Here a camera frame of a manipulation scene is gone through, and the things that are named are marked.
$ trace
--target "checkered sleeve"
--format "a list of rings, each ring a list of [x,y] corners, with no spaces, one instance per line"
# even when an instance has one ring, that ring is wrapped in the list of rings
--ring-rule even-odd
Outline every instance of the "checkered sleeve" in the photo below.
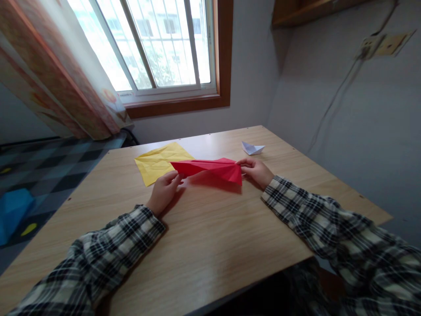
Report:
[[[419,315],[421,251],[368,218],[275,176],[263,202],[342,277],[350,315]]]
[[[94,315],[101,299],[120,285],[164,230],[149,208],[137,205],[77,239],[66,259],[9,315]]]

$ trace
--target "window sill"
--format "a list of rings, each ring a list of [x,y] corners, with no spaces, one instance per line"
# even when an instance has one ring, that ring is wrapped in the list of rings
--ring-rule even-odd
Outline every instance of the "window sill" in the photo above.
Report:
[[[224,102],[219,94],[125,104],[126,111],[132,119],[227,106],[229,102]]]

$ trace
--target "checkered rug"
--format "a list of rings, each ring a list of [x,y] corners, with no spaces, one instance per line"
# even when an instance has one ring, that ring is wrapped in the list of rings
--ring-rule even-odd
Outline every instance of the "checkered rug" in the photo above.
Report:
[[[25,188],[36,201],[9,242],[0,247],[0,275],[101,158],[120,148],[125,139],[126,134],[119,133],[104,141],[53,140],[0,152],[0,196]]]

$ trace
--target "glass pane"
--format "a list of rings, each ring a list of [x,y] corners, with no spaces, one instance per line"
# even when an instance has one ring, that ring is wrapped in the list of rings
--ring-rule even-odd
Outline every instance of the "glass pane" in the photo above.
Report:
[[[119,0],[97,0],[138,89],[152,88]]]
[[[132,90],[89,1],[68,0],[68,2],[114,89]]]
[[[205,0],[190,0],[200,83],[211,82]]]
[[[128,3],[157,85],[195,84],[184,1],[128,0]]]

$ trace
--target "red origami paper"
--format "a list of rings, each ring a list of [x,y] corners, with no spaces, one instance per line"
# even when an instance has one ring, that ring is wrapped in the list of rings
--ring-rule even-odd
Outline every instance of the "red origami paper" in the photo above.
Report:
[[[186,176],[192,176],[204,170],[209,170],[214,175],[234,182],[238,185],[243,185],[241,180],[241,167],[235,164],[235,161],[227,158],[218,160],[183,160],[180,162],[171,162],[172,166],[179,173],[184,173]]]

